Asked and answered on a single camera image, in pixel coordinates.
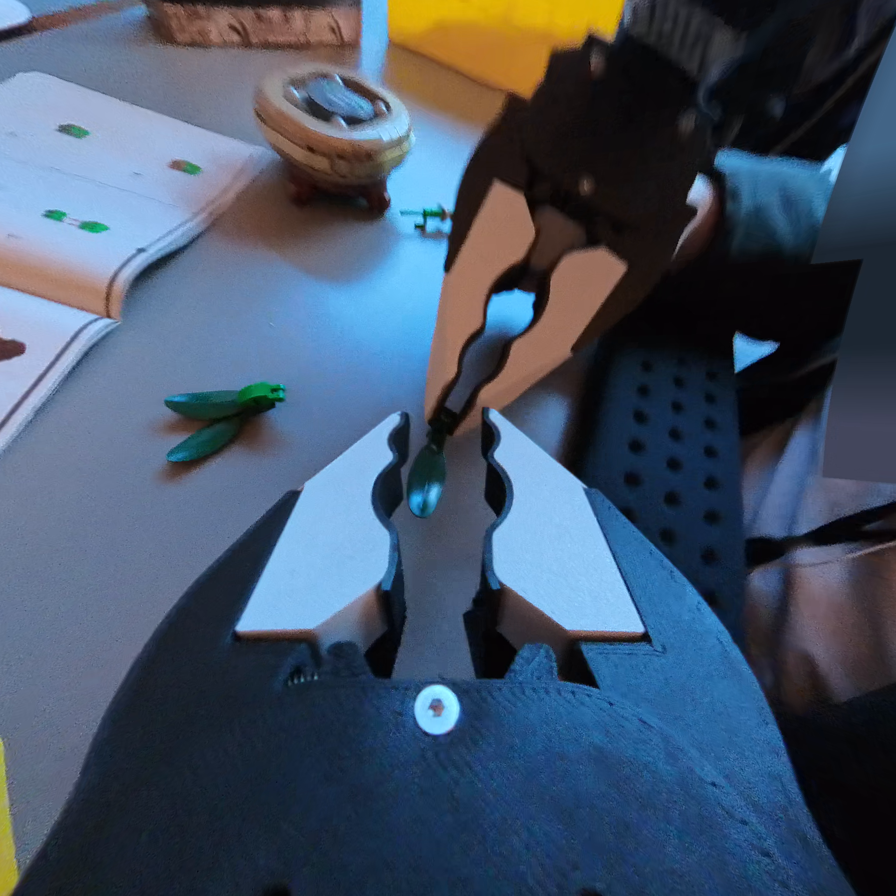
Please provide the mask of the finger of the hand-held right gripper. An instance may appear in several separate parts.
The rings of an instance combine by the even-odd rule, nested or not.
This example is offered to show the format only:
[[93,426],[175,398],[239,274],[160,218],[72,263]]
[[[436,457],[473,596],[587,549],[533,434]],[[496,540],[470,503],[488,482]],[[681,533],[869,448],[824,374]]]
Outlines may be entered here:
[[458,414],[450,434],[468,431],[483,409],[504,408],[564,364],[626,271],[624,259],[608,249],[563,255],[551,273],[539,318],[510,343],[504,364],[470,397],[469,408]]
[[485,326],[494,285],[523,262],[536,237],[525,195],[494,180],[442,278],[425,388],[425,415],[433,422],[462,369],[462,353]]

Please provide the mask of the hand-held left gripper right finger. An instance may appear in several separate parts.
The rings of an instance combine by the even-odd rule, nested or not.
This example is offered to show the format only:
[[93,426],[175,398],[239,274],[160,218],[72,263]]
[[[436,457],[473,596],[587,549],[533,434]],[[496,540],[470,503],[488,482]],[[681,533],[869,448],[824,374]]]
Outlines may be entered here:
[[495,515],[465,613],[471,659],[513,659],[543,644],[640,649],[646,624],[588,488],[494,409],[482,416],[485,497]]

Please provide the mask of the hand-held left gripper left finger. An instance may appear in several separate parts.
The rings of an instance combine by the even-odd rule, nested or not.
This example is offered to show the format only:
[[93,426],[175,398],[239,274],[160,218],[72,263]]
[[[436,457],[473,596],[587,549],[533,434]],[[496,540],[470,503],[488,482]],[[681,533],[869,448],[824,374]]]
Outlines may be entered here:
[[397,653],[406,619],[398,534],[409,414],[395,412],[300,489],[235,633]]

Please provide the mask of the dark green toy leaf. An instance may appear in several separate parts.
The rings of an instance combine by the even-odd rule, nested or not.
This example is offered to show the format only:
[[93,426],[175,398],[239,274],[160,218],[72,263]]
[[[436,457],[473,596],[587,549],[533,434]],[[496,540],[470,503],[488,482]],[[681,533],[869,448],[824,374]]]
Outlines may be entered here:
[[408,506],[419,519],[430,517],[442,497],[447,477],[444,448],[453,424],[453,413],[440,410],[429,424],[426,443],[411,464],[407,480]]

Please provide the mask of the grey desk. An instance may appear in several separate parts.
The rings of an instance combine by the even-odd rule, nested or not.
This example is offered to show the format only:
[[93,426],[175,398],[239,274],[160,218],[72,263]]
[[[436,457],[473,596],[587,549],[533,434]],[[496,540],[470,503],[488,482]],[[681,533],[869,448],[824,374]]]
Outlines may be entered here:
[[[401,209],[450,207],[501,95],[398,48],[363,72],[417,136],[366,218],[297,207],[268,167],[185,251],[146,272],[123,323],[2,453],[2,740],[23,870],[143,644],[187,587],[288,489],[394,411],[425,435],[423,390],[445,242]],[[168,463],[203,423],[167,397],[284,385],[207,459]]]

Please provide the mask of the person's right hand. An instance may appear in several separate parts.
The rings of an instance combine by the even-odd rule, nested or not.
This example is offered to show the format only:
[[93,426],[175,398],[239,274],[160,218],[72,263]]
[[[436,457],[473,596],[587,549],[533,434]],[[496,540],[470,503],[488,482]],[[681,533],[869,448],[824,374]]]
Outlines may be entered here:
[[711,177],[698,174],[687,196],[693,217],[678,241],[670,270],[679,270],[703,253],[720,226],[722,203],[720,191]]

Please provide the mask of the small green toy stem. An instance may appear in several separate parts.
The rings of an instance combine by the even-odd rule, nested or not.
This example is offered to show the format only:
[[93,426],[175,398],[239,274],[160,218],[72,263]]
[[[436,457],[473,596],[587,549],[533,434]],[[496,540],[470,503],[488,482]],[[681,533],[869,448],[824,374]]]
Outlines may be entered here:
[[413,229],[420,234],[427,234],[430,232],[431,225],[438,232],[442,232],[442,225],[450,224],[453,221],[454,210],[439,203],[419,209],[401,209],[399,215],[402,218],[412,218]]

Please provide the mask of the yellow plastic bin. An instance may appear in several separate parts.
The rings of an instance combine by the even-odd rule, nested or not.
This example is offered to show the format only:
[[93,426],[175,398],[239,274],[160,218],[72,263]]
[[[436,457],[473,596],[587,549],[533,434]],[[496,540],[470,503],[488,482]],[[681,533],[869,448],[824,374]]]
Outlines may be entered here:
[[479,84],[532,95],[551,53],[612,39],[623,1],[389,1],[391,42]]

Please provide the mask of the beige toy brick pot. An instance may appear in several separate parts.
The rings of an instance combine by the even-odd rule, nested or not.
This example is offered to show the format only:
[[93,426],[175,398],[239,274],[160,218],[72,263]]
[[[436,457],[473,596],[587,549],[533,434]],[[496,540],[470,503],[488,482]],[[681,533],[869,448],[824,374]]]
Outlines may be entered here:
[[265,76],[252,111],[298,203],[342,196],[387,212],[388,178],[415,136],[407,107],[386,87],[344,66],[304,62]]

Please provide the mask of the green toy leaf cluster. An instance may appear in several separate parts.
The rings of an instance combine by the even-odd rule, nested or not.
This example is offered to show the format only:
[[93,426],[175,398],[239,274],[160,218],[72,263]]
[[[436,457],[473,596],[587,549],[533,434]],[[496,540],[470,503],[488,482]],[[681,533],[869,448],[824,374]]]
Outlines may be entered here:
[[203,426],[168,450],[168,463],[194,463],[218,454],[245,424],[275,409],[286,399],[284,385],[258,382],[240,390],[188,392],[165,398],[168,410]]

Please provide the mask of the person's clothed body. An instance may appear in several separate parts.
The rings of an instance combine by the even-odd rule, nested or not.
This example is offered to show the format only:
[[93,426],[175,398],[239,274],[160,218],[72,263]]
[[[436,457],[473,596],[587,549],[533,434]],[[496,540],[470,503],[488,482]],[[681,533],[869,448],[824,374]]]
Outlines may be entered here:
[[816,823],[857,894],[894,894],[894,485],[823,476],[860,263],[692,262],[644,303],[695,340],[778,348],[744,371],[742,495],[756,564],[747,658]]

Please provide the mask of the printed toy set box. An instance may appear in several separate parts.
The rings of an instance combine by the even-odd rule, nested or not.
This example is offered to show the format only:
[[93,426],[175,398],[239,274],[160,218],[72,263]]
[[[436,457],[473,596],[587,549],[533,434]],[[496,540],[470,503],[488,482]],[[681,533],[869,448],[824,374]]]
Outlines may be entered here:
[[145,1],[154,34],[184,49],[298,53],[352,60],[385,37],[386,2]]

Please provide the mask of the open instruction booklet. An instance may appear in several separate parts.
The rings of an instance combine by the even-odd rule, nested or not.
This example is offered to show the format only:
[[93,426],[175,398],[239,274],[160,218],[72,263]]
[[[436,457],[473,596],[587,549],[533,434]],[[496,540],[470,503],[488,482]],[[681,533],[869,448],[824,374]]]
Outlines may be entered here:
[[118,325],[134,280],[272,160],[47,73],[2,82],[2,449]]

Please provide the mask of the yellow plastic object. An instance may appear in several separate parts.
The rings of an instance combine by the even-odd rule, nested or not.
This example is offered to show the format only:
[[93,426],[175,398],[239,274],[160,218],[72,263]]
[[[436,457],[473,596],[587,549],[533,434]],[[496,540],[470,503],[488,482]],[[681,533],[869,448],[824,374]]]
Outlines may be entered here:
[[14,838],[14,826],[12,811],[10,808],[7,771],[6,750],[1,742],[0,749],[0,775],[1,775],[1,894],[11,894],[15,888],[19,870],[16,858],[16,846]]

